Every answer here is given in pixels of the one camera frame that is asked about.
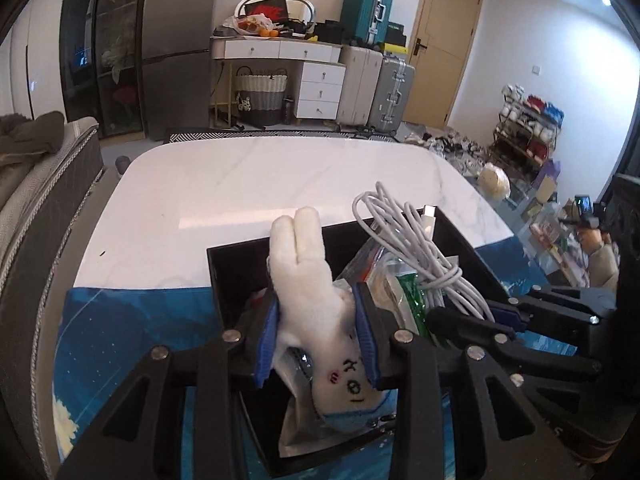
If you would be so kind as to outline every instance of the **beige suitcase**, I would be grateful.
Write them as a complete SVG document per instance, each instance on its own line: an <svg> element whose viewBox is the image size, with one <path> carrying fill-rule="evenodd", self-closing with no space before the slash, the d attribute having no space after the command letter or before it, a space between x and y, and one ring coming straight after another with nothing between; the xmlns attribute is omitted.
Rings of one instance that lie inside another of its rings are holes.
<svg viewBox="0 0 640 480"><path fill-rule="evenodd" d="M346 65L347 69L335 121L345 126L364 126L369 120L382 54L368 48L344 46L340 63Z"/></svg>

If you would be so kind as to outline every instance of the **purple bag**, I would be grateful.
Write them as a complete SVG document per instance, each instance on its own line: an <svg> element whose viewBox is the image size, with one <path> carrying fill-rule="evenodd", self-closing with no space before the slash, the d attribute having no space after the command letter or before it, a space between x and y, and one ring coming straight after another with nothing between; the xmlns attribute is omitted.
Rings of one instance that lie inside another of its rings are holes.
<svg viewBox="0 0 640 480"><path fill-rule="evenodd" d="M554 180L554 182L558 182L559 175L560 161L548 158L542 165L542 168L540 168L540 172L538 173L536 179L533 181L532 186L535 189L538 189L540 187L540 184L542 184L542 181L545 179L545 176L549 176Z"/></svg>

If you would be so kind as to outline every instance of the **stainless steel refrigerator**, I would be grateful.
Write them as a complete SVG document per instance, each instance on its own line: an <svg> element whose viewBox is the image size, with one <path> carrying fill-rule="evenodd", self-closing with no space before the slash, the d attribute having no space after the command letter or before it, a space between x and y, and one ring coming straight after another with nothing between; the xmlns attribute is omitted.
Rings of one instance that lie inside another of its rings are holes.
<svg viewBox="0 0 640 480"><path fill-rule="evenodd" d="M145 0L142 104L146 134L209 126L210 36L214 0Z"/></svg>

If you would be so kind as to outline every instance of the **teal suitcase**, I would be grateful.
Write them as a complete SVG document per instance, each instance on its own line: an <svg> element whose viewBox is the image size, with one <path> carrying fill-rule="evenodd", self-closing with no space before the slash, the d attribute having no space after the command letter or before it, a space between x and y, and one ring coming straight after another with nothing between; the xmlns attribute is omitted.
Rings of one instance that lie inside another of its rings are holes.
<svg viewBox="0 0 640 480"><path fill-rule="evenodd" d="M345 35L366 45L384 43L393 0L344 0L340 22Z"/></svg>

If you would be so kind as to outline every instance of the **plastic bag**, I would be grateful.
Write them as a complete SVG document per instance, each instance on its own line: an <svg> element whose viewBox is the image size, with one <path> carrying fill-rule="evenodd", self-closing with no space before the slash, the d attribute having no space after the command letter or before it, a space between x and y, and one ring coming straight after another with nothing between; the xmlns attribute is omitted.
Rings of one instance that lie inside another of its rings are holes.
<svg viewBox="0 0 640 480"><path fill-rule="evenodd" d="M264 14L254 14L242 18L230 16L222 22L222 26L232 28L243 36L259 36L261 30L270 32L274 29L273 22Z"/></svg>
<svg viewBox="0 0 640 480"><path fill-rule="evenodd" d="M511 193L509 177L502 168L494 166L490 162L484 165L484 169L478 178L478 187L485 196L492 200L504 200Z"/></svg>

